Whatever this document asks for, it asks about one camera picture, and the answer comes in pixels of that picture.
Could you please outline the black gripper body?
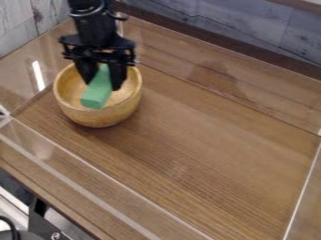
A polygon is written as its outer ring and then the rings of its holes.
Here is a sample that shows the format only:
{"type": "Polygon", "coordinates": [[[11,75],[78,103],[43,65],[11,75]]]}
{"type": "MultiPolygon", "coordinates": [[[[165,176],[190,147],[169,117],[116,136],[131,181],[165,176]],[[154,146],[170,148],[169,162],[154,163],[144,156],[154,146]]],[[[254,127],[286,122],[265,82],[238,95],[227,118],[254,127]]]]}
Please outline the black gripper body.
{"type": "Polygon", "coordinates": [[[135,43],[118,33],[116,22],[126,18],[111,12],[70,14],[76,33],[59,38],[63,56],[78,64],[135,65],[135,43]]]}

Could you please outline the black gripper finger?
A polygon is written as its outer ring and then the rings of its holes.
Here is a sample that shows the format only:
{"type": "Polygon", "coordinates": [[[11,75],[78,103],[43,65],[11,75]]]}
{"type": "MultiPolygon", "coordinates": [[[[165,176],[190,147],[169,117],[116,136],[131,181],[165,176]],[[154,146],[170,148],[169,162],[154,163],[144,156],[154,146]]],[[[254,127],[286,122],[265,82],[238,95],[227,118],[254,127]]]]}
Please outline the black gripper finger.
{"type": "Polygon", "coordinates": [[[127,67],[120,63],[110,63],[110,81],[114,91],[118,91],[122,88],[126,79],[127,67]]]}
{"type": "Polygon", "coordinates": [[[74,64],[84,83],[90,84],[98,72],[98,61],[95,59],[75,59],[74,64]]]}

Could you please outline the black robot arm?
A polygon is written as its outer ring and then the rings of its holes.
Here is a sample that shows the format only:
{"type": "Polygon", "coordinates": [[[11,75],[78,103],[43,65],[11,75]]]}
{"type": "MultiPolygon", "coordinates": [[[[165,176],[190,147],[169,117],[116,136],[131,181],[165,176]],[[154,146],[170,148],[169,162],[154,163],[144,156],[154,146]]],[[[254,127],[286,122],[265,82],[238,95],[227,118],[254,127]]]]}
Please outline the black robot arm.
{"type": "Polygon", "coordinates": [[[86,84],[99,70],[110,67],[111,90],[118,91],[127,79],[128,67],[135,66],[135,43],[118,33],[120,17],[112,10],[111,0],[67,0],[70,17],[76,33],[59,38],[63,56],[75,64],[86,84]]]}

